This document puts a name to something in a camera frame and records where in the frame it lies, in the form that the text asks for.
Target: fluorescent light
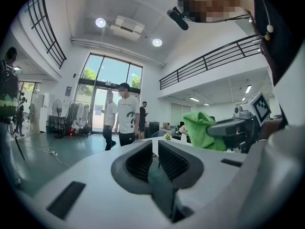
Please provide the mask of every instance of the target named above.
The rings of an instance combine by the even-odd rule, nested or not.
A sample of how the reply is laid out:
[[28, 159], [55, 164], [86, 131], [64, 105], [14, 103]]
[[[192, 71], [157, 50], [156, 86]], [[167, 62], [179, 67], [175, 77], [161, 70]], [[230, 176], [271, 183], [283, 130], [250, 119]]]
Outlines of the fluorescent light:
[[252, 87], [251, 85], [247, 86], [247, 90], [246, 90], [246, 92], [245, 92], [246, 94], [250, 92], [251, 87]]
[[106, 25], [106, 21], [103, 18], [97, 18], [95, 24], [97, 27], [103, 28]]
[[162, 46], [162, 40], [159, 39], [159, 38], [156, 38], [153, 40], [152, 44], [155, 46], [155, 47], [161, 47]]
[[193, 98], [193, 97], [190, 97], [190, 99], [191, 99], [191, 100], [194, 100], [194, 101], [196, 101], [196, 102], [200, 102], [198, 99]]

